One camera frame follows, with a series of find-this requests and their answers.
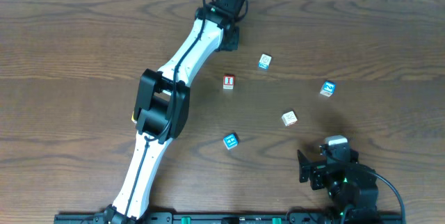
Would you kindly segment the red letter I block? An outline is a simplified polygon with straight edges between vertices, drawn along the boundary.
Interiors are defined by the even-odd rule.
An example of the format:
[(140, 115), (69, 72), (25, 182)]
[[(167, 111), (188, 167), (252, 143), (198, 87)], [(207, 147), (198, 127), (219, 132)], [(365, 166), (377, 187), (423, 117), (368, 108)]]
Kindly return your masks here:
[(222, 87), (225, 90), (233, 90), (234, 89), (234, 81), (235, 81), (235, 76), (234, 75), (225, 75), (223, 77), (223, 85), (222, 85)]

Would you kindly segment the blue number 2 block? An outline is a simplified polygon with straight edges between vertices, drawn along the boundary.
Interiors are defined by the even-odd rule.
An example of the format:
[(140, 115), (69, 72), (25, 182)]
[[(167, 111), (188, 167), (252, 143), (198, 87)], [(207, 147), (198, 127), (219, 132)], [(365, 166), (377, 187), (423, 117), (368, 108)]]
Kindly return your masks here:
[(336, 83), (325, 81), (321, 87), (320, 94), (326, 97), (331, 97), (336, 89)]

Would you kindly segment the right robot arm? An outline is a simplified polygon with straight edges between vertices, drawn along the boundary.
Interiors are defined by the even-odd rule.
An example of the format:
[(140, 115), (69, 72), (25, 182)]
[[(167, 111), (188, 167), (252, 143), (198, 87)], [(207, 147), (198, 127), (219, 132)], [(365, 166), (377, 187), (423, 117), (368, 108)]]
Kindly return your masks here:
[(321, 146), (322, 161), (310, 161), (298, 151), (299, 181), (314, 191), (325, 189), (340, 213), (351, 219), (377, 214), (378, 187), (374, 170), (358, 163), (358, 152), (349, 147)]

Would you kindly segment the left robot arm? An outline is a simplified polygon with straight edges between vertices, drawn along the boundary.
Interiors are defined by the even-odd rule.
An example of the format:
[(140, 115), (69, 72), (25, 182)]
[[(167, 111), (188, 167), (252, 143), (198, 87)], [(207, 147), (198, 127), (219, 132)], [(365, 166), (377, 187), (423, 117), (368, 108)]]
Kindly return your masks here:
[(146, 212), (163, 154), (187, 121), (193, 79), (213, 52), (237, 48), (241, 9), (221, 2), (197, 9), (192, 31), (175, 55), (142, 74), (132, 115), (136, 146), (124, 184), (104, 212), (105, 223), (136, 223)]

